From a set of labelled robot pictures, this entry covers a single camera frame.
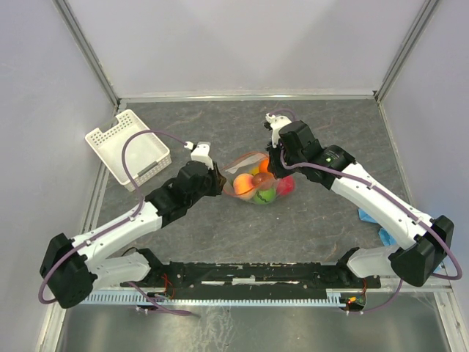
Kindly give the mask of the green watermelon toy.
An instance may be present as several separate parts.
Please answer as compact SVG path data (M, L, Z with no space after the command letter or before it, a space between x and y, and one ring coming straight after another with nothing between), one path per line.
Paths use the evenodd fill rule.
M267 190L258 190L252 200L259 205L266 205L273 202L276 198L276 190L271 187Z

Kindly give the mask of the white plastic basket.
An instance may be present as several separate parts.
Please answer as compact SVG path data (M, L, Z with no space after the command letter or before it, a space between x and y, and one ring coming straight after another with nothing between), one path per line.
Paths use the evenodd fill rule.
M170 149L153 133L131 136L149 127L130 109L117 116L116 125L107 131L94 129L85 136L88 145L128 191L135 190L124 168L141 186L171 164Z

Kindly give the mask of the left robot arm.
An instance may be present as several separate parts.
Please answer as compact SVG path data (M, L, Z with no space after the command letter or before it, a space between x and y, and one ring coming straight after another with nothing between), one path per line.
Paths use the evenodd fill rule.
M40 266L40 302L56 302L69 309L102 286L140 281L156 285L162 268L149 251L140 250L128 259L113 257L113 253L182 218L202 197L221 195L225 183L218 167L189 161L176 177L151 191L127 213L74 238L63 233L54 236Z

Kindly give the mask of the orange toy fruit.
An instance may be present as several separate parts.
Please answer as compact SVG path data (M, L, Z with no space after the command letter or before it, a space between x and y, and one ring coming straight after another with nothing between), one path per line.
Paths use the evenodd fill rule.
M268 166L269 166L269 158L263 159L258 166L259 173L269 173Z

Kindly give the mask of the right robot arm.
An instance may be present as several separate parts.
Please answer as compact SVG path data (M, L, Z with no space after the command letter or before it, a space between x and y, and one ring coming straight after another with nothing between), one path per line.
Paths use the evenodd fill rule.
M391 246L353 249L336 269L342 285L352 287L368 276L397 276L423 286L449 256L454 223L407 204L377 182L355 158L337 145L323 147L304 122L267 115L271 132L268 171L283 179L295 172L351 201L395 240Z

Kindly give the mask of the red apple toy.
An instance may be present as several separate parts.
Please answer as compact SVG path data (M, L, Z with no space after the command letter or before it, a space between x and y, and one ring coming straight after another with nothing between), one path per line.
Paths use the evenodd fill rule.
M279 197L284 197L291 194L295 190L295 180L293 176L287 176L279 180L276 187L276 194Z

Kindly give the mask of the brown toy fruit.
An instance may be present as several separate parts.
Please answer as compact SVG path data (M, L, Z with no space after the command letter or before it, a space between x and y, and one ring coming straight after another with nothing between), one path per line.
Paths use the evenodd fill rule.
M260 191L268 190L273 186L274 177L269 172L259 172L252 178L253 186Z

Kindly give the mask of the peach toy fruit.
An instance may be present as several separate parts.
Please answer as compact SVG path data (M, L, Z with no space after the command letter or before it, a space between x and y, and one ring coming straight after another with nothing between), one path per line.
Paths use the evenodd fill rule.
M234 179L233 189L238 197L249 199L255 194L253 178L254 176L249 173L242 173Z

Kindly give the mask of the clear zip top bag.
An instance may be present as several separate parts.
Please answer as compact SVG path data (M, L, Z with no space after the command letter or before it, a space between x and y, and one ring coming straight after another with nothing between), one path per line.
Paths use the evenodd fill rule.
M249 203L252 203L252 204L256 204L252 200L253 197L251 197L249 199L243 198L243 197L238 197L235 194L235 191L233 189L233 181L235 180L235 178L238 175L240 175L242 173L251 174L250 171L254 167L258 167L259 163L265 158L269 158L268 154L266 154L266 153L250 152L250 153L247 153L245 155L242 155L237 160L235 160L235 161L231 162L229 165L225 166L221 171L222 175L226 178L226 184L224 185L223 192L227 196L230 196L230 197L233 197L233 198L236 198L236 199L240 199L244 202L249 202ZM275 190L276 190L276 187L278 185L279 180L280 179L274 178L272 187L274 187ZM278 195L276 195L276 198L273 202L275 202L276 200L280 200L281 198L283 198L283 197L279 197Z

